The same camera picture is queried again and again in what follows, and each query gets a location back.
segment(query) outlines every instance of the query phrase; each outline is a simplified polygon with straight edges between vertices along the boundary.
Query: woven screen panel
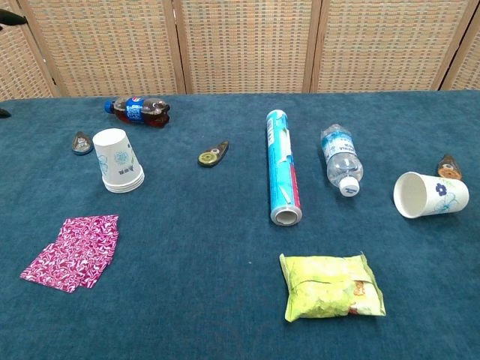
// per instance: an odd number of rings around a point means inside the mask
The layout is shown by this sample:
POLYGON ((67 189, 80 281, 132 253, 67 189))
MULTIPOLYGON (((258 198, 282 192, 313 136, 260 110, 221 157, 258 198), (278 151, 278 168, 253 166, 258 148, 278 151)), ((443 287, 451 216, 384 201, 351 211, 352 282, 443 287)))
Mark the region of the woven screen panel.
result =
MULTIPOLYGON (((0 0, 0 9, 15 12, 6 0, 0 0)), ((23 33, 25 26, 3 25, 0 31, 0 101, 52 97, 23 33)))
POLYGON ((181 0, 194 93, 301 92, 312 1, 181 0))
POLYGON ((480 31, 476 32, 451 88, 480 89, 480 31))
POLYGON ((315 92, 429 90, 467 0, 330 0, 315 92))
POLYGON ((163 5, 156 0, 28 0, 66 96, 173 94, 163 5))

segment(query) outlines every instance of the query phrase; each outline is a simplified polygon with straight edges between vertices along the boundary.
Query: pink wrapping paper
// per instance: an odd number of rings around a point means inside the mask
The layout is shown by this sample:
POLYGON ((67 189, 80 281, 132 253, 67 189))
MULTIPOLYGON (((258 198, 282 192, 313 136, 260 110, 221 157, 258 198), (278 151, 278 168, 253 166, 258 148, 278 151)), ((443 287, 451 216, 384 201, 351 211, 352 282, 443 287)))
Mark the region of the pink wrapping paper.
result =
POLYGON ((49 244, 20 275, 72 293, 79 285, 92 288, 112 262, 119 232, 118 215, 65 220, 56 243, 49 244))

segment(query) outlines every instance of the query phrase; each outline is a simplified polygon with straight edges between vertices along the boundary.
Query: plastic wrap roll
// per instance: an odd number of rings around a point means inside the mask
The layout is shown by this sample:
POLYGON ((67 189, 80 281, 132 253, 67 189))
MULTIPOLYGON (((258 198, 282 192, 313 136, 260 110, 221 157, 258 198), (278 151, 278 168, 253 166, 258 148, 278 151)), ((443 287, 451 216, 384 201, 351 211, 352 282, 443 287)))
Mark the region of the plastic wrap roll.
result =
POLYGON ((272 110, 267 115, 268 171, 271 220, 288 227, 302 219, 299 188, 293 163, 287 114, 272 110))

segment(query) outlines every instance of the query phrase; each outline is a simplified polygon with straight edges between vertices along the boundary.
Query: white bottle cap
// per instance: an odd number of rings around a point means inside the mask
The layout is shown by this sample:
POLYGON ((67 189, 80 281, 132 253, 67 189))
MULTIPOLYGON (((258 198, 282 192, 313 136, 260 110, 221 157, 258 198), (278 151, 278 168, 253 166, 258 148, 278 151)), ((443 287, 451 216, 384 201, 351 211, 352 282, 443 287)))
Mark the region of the white bottle cap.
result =
POLYGON ((356 178, 353 176, 345 176, 340 180, 338 184, 340 192, 345 197, 354 197, 360 191, 360 185, 356 178))

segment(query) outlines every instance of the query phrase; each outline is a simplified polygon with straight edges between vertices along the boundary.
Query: paper cup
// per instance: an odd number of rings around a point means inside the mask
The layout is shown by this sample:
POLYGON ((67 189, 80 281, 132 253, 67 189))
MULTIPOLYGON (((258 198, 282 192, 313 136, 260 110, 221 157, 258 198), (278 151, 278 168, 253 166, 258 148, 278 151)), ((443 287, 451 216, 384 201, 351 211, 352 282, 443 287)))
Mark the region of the paper cup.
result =
POLYGON ((470 195, 460 180, 405 172, 395 183, 393 199, 405 218, 459 212, 470 195))
POLYGON ((145 175, 127 134, 122 129, 106 129, 93 136, 98 164, 105 188, 126 193, 138 188, 145 175))

